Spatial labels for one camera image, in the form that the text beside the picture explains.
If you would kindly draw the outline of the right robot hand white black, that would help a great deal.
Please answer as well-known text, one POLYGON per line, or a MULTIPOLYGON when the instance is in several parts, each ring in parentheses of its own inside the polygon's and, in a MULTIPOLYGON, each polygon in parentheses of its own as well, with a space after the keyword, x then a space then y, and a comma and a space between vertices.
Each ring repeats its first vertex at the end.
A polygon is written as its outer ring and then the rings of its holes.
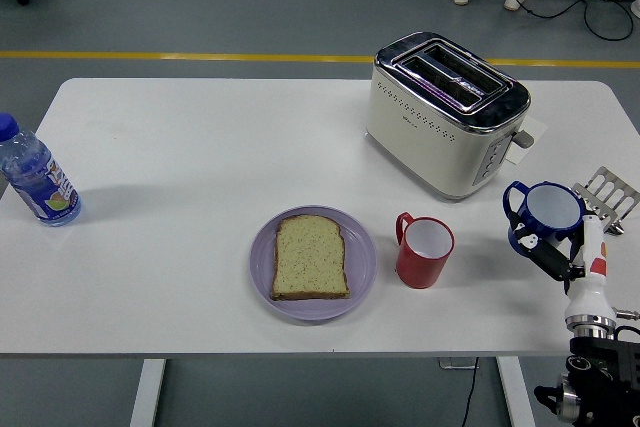
POLYGON ((565 283, 569 297, 565 310, 567 329, 576 337, 610 336, 616 323, 605 295, 607 259, 600 218, 595 214, 582 217, 583 243, 578 250, 578 264, 530 231, 517 213, 510 212, 507 218, 521 252, 547 275, 565 283))

